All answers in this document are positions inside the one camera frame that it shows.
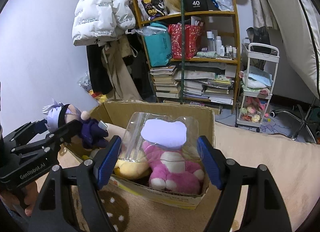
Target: patterned bag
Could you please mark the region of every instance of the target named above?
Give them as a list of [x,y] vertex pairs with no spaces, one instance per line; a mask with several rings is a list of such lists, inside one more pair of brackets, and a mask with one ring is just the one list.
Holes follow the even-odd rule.
[[[169,25],[171,35],[172,57],[181,59],[182,27],[181,24]],[[201,43],[202,27],[185,25],[185,58],[190,59],[198,52]]]
[[153,20],[167,15],[162,0],[137,0],[143,20]]

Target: caster wheel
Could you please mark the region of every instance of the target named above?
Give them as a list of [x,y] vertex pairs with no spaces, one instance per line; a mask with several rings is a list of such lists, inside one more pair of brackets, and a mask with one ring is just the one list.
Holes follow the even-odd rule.
[[274,111],[270,111],[269,116],[272,117],[272,118],[274,118],[274,117],[276,116],[276,114],[275,114]]

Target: jacket sleeve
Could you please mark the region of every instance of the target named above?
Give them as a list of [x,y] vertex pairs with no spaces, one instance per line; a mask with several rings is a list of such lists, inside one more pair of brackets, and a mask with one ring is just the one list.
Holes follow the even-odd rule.
[[112,11],[118,27],[123,30],[135,27],[136,19],[129,8],[129,0],[112,0]]
[[74,45],[91,45],[99,37],[116,37],[112,0],[79,0],[72,28]]

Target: beige blanket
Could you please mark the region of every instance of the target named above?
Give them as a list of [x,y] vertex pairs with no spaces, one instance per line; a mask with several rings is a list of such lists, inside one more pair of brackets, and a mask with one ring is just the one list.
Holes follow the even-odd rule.
[[[215,146],[225,157],[235,159],[239,164],[257,167],[266,164],[271,171],[284,198],[292,229],[295,231],[305,220],[320,196],[320,147],[315,144],[299,143],[281,135],[266,135],[228,127],[215,123]],[[63,167],[78,165],[79,162],[67,152],[59,157]],[[38,181],[39,189],[44,178]],[[155,203],[132,195],[113,185],[103,188],[106,195],[103,202],[110,210],[107,199],[120,199],[116,218],[124,218],[126,231],[203,231],[215,208],[220,192],[210,186],[207,194],[195,210],[179,209]],[[79,203],[74,193],[75,202]],[[241,193],[233,229],[241,223],[245,206],[246,189]],[[129,217],[124,209],[129,206]],[[81,211],[77,212],[81,228],[86,229]]]

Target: white wall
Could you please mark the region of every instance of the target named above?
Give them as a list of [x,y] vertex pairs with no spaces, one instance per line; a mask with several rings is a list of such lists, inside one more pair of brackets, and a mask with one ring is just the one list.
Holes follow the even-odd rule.
[[4,135],[41,120],[51,98],[80,110],[97,105],[78,84],[86,47],[72,43],[78,0],[9,0],[0,14],[0,122]]
[[[247,37],[246,29],[253,26],[252,1],[236,0],[236,2],[239,15],[240,38],[242,40]],[[280,31],[271,29],[268,30],[268,32],[271,45],[277,47],[280,52],[278,73],[273,94],[311,103],[314,95],[300,76],[289,65]],[[266,62],[265,70],[273,74],[274,67],[274,63]]]

